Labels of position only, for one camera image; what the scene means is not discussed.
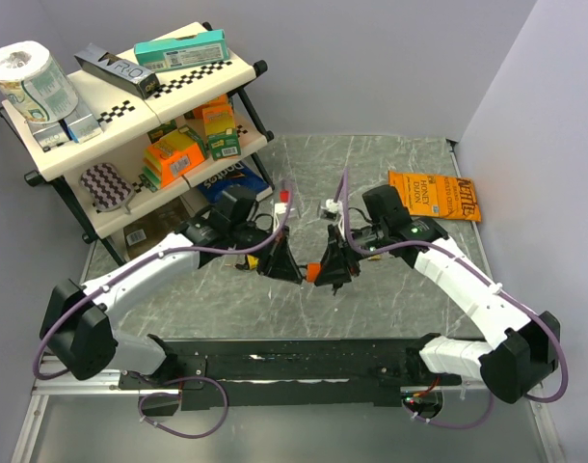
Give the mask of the orange padlock with keys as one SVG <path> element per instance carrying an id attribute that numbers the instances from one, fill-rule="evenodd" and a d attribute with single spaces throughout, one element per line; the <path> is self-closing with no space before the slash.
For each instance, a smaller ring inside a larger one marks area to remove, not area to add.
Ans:
<path id="1" fill-rule="evenodd" d="M 299 266 L 299 269 L 304 273 L 305 279 L 309 283 L 314 283 L 321 271 L 320 262 L 310 262 Z"/>

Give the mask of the yellow padlock with keys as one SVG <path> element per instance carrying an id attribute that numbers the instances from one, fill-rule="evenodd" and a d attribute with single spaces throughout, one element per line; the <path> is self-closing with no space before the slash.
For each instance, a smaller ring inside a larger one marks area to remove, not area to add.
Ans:
<path id="1" fill-rule="evenodd" d="M 258 259 L 251 255 L 235 255 L 225 257 L 225 266 L 241 271 L 254 271 L 257 268 Z"/>

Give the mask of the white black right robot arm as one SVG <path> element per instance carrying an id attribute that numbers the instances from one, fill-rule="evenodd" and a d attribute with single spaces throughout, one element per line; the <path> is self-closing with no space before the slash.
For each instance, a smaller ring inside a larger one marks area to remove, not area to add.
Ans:
<path id="1" fill-rule="evenodd" d="M 361 260 L 388 253 L 439 287 L 482 335 L 481 340 L 424 337 L 406 363 L 415 383 L 428 384 L 438 374 L 459 375 L 482 381 L 495 397 L 514 403 L 531 398 L 531 390 L 558 371 L 560 386 L 545 401 L 564 395 L 567 360 L 559 322 L 551 313 L 535 313 L 507 294 L 437 221 L 412 217 L 394 187 L 373 188 L 363 202 L 368 217 L 360 229 L 351 227 L 349 208 L 340 197 L 318 206 L 319 216 L 330 223 L 329 237 L 311 281 L 339 290 L 359 276 Z"/>

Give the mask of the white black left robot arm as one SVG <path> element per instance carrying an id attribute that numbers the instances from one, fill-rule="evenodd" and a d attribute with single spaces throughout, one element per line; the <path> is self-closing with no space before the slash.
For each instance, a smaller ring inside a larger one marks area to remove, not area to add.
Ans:
<path id="1" fill-rule="evenodd" d="M 77 285 L 66 280 L 54 287 L 40 328 L 33 373 L 41 380 L 44 352 L 53 354 L 64 371 L 78 380 L 113 368 L 141 374 L 156 388 L 180 375 L 177 354 L 155 335 L 132 336 L 121 321 L 142 300 L 180 272 L 195 272 L 224 256 L 254 256 L 260 274 L 300 284 L 303 276 L 287 244 L 286 221 L 294 208 L 284 189 L 273 205 L 273 227 L 261 229 L 251 214 L 254 192 L 233 185 L 206 211 L 181 223 L 157 245 L 115 271 Z"/>

